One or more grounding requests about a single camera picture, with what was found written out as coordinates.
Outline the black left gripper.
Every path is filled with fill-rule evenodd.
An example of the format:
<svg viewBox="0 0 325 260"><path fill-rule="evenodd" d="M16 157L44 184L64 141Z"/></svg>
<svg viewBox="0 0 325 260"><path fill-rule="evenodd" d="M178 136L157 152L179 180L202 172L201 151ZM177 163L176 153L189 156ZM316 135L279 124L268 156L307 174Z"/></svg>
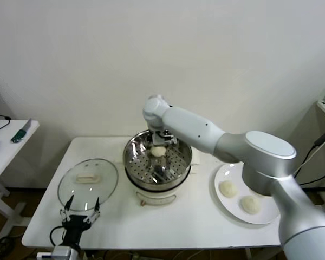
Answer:
<svg viewBox="0 0 325 260"><path fill-rule="evenodd" d="M74 196L66 202L64 208L60 209L60 216L63 222L62 226L66 233L61 245L64 246L78 246L81 240L82 233L89 230L100 216L99 197L96 200L93 212L87 217L82 215L69 215L69 210L73 202Z"/></svg>

